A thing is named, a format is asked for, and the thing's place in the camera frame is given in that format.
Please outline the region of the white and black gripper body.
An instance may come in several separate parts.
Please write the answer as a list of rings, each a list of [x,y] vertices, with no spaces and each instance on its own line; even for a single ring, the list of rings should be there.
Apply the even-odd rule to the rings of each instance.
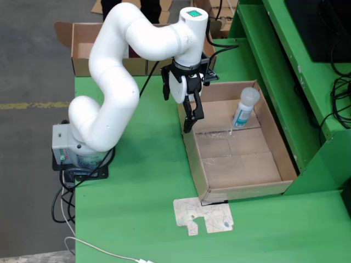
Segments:
[[[204,74],[200,67],[195,70],[179,68],[176,63],[170,65],[169,89],[174,100],[182,104],[185,97],[195,101],[195,92],[201,96]]]

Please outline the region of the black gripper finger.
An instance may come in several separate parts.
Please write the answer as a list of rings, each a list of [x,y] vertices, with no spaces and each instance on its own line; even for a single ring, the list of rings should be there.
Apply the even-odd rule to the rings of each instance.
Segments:
[[[184,106],[185,113],[186,113],[186,118],[184,121],[184,128],[183,128],[184,133],[189,133],[191,131],[193,125],[199,119],[204,119],[204,113],[203,113],[203,109],[202,109],[202,104],[201,104],[199,92],[194,92],[193,96],[194,96],[194,100],[195,100],[195,104],[196,104],[196,107],[194,110],[191,108],[191,103],[190,103],[188,95],[185,97],[185,99],[183,101],[183,106]]]
[[[169,87],[169,72],[170,68],[169,67],[163,67],[161,69],[161,76],[162,76],[162,81],[163,81],[163,97],[164,100],[167,101],[169,99],[169,94],[170,94],[170,87]]]

